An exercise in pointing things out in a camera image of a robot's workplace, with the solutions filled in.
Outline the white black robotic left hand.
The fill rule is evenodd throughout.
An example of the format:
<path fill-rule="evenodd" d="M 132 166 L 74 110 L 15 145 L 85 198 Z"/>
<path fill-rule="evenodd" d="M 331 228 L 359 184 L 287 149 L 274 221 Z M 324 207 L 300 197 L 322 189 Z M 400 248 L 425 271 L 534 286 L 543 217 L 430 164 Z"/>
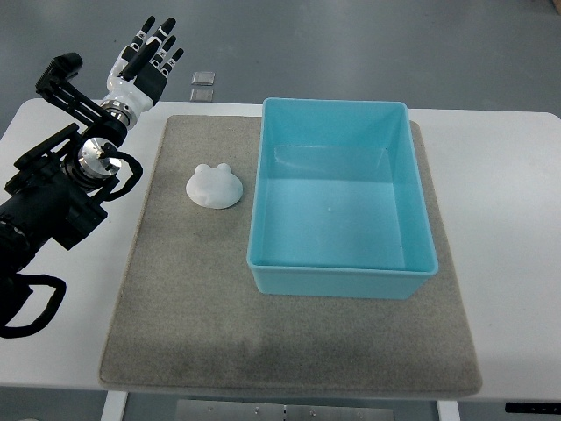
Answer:
<path fill-rule="evenodd" d="M 167 80 L 184 51 L 173 49 L 175 18 L 153 29 L 149 17 L 117 57 L 107 78 L 102 107 L 131 128 L 141 113 L 161 99 Z"/>

